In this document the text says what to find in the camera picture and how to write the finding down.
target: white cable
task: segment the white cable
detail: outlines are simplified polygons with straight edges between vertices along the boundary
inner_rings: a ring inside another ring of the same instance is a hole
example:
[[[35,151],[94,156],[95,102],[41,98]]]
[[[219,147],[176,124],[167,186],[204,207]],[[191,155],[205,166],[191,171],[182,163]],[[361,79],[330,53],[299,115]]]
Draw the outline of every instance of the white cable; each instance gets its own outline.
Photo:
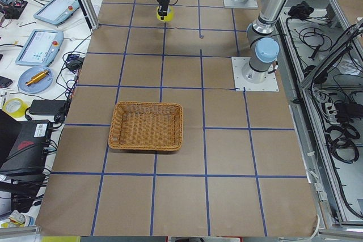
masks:
[[[311,239],[313,239],[317,234],[318,234],[318,231],[319,231],[319,226],[320,226],[320,217],[319,215],[316,215],[318,217],[318,222],[316,224],[316,228],[315,228],[315,231],[313,232],[313,234],[308,237],[308,238],[297,238],[297,239],[285,239],[284,237],[279,237],[278,238],[278,241],[279,242],[294,242],[294,241],[298,241],[298,242],[310,242]]]

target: metal base plate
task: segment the metal base plate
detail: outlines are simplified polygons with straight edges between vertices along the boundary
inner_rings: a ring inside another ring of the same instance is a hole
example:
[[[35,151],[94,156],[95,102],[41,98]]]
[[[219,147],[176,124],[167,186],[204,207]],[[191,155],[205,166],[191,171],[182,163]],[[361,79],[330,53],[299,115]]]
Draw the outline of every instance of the metal base plate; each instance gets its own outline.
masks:
[[[234,86],[237,91],[261,91],[261,92],[278,92],[278,85],[275,74],[268,74],[263,83],[251,83],[247,81],[242,75],[242,67],[250,61],[247,57],[232,57]]]
[[[243,3],[239,3],[233,0],[223,0],[225,8],[235,9],[258,9],[257,0],[247,0]]]

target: grid line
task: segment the grid line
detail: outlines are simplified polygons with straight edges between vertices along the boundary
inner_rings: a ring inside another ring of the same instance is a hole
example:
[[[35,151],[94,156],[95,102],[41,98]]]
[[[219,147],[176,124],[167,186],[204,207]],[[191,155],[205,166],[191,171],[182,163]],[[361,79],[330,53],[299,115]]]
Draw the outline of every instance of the grid line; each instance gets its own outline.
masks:
[[[123,63],[122,63],[122,66],[121,66],[121,71],[120,71],[120,76],[119,76],[119,85],[121,84],[121,78],[122,78],[122,75],[123,75],[124,63],[125,63],[125,58],[126,58],[125,53],[126,53],[129,38],[130,38],[130,30],[131,30],[133,14],[134,14],[134,11],[135,11],[135,3],[136,3],[136,0],[134,0],[134,5],[133,5],[133,8],[132,8],[132,12],[131,12],[131,18],[130,18],[130,24],[129,24],[130,27],[128,29],[127,39],[126,39],[125,48],[124,48]],[[120,91],[120,87],[118,86],[117,87],[116,98],[115,98],[115,104],[117,103],[117,100],[119,98],[119,91]],[[105,151],[105,157],[104,157],[104,161],[103,161],[103,169],[102,169],[102,173],[101,173],[100,185],[99,185],[98,195],[97,195],[97,200],[96,200],[96,207],[95,207],[95,213],[94,213],[94,218],[93,218],[93,223],[92,223],[91,236],[94,235],[94,231],[95,231],[95,227],[96,227],[98,206],[99,206],[100,197],[101,197],[101,191],[102,191],[102,185],[103,185],[103,176],[104,176],[105,166],[106,166],[106,162],[107,162],[108,148],[109,147],[107,145],[107,148],[106,148],[106,151]]]
[[[203,76],[203,57],[200,49],[200,73],[202,86],[202,120],[203,120],[203,149],[204,149],[204,174],[205,174],[205,206],[206,206],[206,223],[208,236],[210,236],[210,215],[209,215],[209,192],[208,192],[208,157],[206,147],[206,131],[205,131],[205,101],[204,101],[204,76]]]
[[[259,179],[306,179],[304,175],[234,175],[234,174],[175,174],[175,173],[122,173],[122,172],[69,172],[52,171],[53,175],[92,176],[147,176],[147,177],[216,177],[216,178],[259,178]]]
[[[255,157],[255,150],[254,150],[254,142],[252,139],[252,130],[251,130],[251,123],[250,123],[250,115],[248,113],[248,103],[247,103],[247,96],[246,96],[246,89],[243,90],[243,98],[244,98],[244,104],[246,107],[246,117],[247,117],[247,126],[248,126],[248,135],[250,137],[250,144],[251,144],[251,152],[252,152],[252,160],[254,162],[254,169],[255,169],[255,178],[256,178],[256,186],[257,186],[257,193],[259,196],[259,203],[260,203],[260,209],[261,209],[261,218],[262,218],[262,224],[263,224],[263,231],[265,236],[268,236],[267,234],[267,226],[266,226],[266,220],[265,215],[263,211],[263,203],[262,203],[262,197],[261,197],[261,189],[260,189],[260,183],[258,178],[258,172],[257,172],[257,164],[256,164],[256,157]]]

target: table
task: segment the table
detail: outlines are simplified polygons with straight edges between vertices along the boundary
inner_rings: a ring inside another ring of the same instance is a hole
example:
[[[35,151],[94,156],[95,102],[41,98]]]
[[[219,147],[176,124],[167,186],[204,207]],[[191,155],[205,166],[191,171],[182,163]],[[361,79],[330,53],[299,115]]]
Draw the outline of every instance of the table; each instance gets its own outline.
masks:
[[[65,23],[56,27],[35,19],[33,17],[33,14],[37,12],[42,7],[42,5],[34,2],[33,0],[26,1],[28,1],[28,5],[20,18],[18,20],[11,21],[7,27],[0,28],[0,44],[17,43],[19,45],[24,45],[33,29],[53,29],[62,31],[64,33],[64,41],[60,47],[60,51],[58,52],[56,59],[49,67],[54,74],[54,80],[51,86],[48,87],[45,91],[35,94],[36,96],[41,96],[44,99],[55,99],[56,97],[59,97],[62,93],[64,93],[65,90],[63,87],[56,84],[55,81],[55,78],[57,77],[58,73],[61,71],[61,68],[64,65],[62,56],[64,54],[67,54],[68,52],[72,52],[74,48],[78,46],[81,42],[82,44],[77,48],[77,51],[87,52],[87,48],[90,42],[91,31],[87,26],[81,9],[78,9],[74,13],[74,15],[69,18]],[[102,0],[91,0],[91,2],[94,5],[96,13],[98,13],[102,4]],[[9,20],[6,20],[3,25],[6,26],[8,22]],[[20,53],[20,50],[21,49],[16,46],[0,47],[0,52],[3,54],[3,58],[0,61],[0,71],[2,76],[13,80],[13,84],[9,87],[12,89],[12,91],[9,91],[9,96],[7,99],[19,98],[26,102],[28,105],[30,105],[31,101],[33,99],[38,99],[38,97],[18,94],[18,79],[23,72],[30,68],[29,66],[19,66],[15,64],[15,59]],[[62,75],[66,81],[69,79],[74,79],[75,77],[75,74],[70,72],[68,69],[64,70],[62,72]],[[58,99],[65,99],[65,95],[61,95]],[[49,118],[49,116],[32,117],[34,120]],[[17,118],[17,120],[21,121],[26,119],[22,117]],[[58,130],[52,133],[52,140],[58,142],[62,129],[63,126],[61,126]],[[55,156],[55,154],[50,154],[47,156],[47,160],[45,162],[46,168],[52,169]],[[41,188],[38,195],[43,194],[44,191],[45,188]],[[36,218],[39,212],[39,208],[40,206],[32,206],[30,211],[26,214]]]

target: electronic device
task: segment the electronic device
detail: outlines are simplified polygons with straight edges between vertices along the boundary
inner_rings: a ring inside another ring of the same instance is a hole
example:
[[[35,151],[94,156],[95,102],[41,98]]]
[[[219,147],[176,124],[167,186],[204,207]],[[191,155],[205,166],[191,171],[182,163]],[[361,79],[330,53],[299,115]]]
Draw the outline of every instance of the electronic device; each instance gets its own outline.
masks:
[[[78,8],[77,0],[50,0],[35,13],[34,18],[57,26],[72,16]]]
[[[0,110],[0,171],[6,176],[40,174],[50,143],[49,120],[19,122]]]
[[[30,105],[29,113],[39,116],[54,116],[65,110],[65,100],[35,99]]]
[[[5,13],[5,19],[17,20],[23,13],[25,7],[28,5],[28,1],[14,1],[9,5],[3,7]]]
[[[15,60],[17,65],[50,65],[63,42],[63,32],[34,29]]]
[[[0,76],[0,87],[9,87],[12,84],[12,80]]]

